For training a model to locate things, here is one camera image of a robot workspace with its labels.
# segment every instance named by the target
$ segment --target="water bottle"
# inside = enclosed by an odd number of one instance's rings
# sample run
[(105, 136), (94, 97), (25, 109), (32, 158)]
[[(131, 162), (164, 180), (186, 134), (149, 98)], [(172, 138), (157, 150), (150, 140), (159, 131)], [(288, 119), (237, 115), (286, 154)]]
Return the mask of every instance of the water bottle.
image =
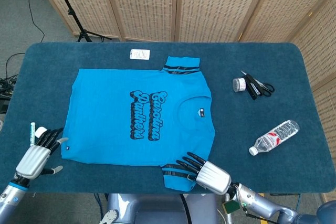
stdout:
[(255, 156), (260, 152), (269, 152), (279, 144), (294, 136), (300, 130), (297, 122), (287, 120), (257, 139), (248, 151)]

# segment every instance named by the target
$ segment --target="table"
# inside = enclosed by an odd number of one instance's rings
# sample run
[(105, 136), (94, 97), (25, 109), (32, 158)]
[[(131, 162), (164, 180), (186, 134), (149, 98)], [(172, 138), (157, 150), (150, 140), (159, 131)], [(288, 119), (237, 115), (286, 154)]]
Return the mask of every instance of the table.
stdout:
[[(150, 60), (131, 60), (131, 49), (150, 49)], [(289, 43), (47, 42), (26, 52), (4, 128), (0, 134), (0, 185), (4, 188), (29, 148), (30, 122), (49, 129), (64, 126), (71, 86), (79, 68), (161, 69), (167, 56), (200, 57), (212, 92), (216, 135), (209, 160), (263, 193), (327, 192), (335, 170), (314, 105), (299, 49)], [(252, 100), (235, 93), (232, 79), (240, 70), (276, 91)], [(255, 140), (293, 119), (299, 133), (266, 154), (251, 156)], [(96, 193), (177, 193), (164, 188), (158, 167), (87, 165), (60, 158), (57, 150), (46, 167), (63, 165), (53, 176), (31, 182), (31, 191)], [(192, 193), (206, 192), (196, 186)]]

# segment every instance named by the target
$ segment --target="black stripe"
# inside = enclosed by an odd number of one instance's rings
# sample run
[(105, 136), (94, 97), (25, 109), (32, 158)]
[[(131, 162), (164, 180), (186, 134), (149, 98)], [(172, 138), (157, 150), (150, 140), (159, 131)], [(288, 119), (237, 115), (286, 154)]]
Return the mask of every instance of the black stripe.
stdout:
[(165, 71), (167, 71), (168, 73), (171, 73), (171, 74), (189, 74), (189, 73), (196, 73), (196, 72), (199, 72), (199, 70), (197, 70), (197, 71), (185, 71), (185, 72), (168, 71), (168, 70), (165, 70)]
[(171, 170), (163, 170), (162, 173), (163, 175), (171, 175), (171, 176), (188, 178), (188, 173), (173, 172)]
[(189, 170), (183, 167), (182, 165), (176, 165), (176, 164), (166, 164), (165, 166), (162, 166), (161, 168), (162, 169), (171, 168), (171, 169), (187, 170), (189, 172)]
[(164, 68), (180, 69), (180, 70), (192, 70), (192, 69), (197, 69), (197, 68), (200, 68), (200, 67), (182, 67), (182, 66), (171, 67), (171, 66), (164, 65)]

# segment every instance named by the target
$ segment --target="small tag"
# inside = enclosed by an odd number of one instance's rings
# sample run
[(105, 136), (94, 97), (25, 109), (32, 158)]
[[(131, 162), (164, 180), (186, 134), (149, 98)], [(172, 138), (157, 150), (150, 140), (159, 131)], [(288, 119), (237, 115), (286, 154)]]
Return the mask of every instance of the small tag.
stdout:
[(130, 59), (132, 60), (149, 60), (150, 50), (131, 49)]
[(198, 114), (200, 117), (204, 117), (204, 108), (200, 108), (200, 110), (198, 111)]

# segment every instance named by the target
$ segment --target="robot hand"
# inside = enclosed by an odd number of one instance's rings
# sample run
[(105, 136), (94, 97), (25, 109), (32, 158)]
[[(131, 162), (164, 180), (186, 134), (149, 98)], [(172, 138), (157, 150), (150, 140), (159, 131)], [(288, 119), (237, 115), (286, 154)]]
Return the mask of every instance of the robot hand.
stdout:
[(16, 167), (16, 174), (14, 179), (25, 178), (29, 180), (37, 178), (43, 174), (55, 174), (63, 169), (63, 166), (57, 166), (53, 169), (45, 169), (50, 155), (58, 148), (60, 144), (68, 140), (68, 138), (61, 138), (56, 140), (57, 136), (63, 131), (63, 128), (58, 130), (46, 130), (40, 127), (35, 135), (39, 137), (36, 145), (31, 146), (21, 159)]
[(193, 159), (189, 157), (182, 157), (182, 159), (190, 164), (180, 160), (176, 162), (195, 174), (189, 174), (188, 179), (196, 181), (199, 185), (215, 194), (224, 195), (231, 184), (230, 174), (194, 153), (187, 152), (187, 154)]

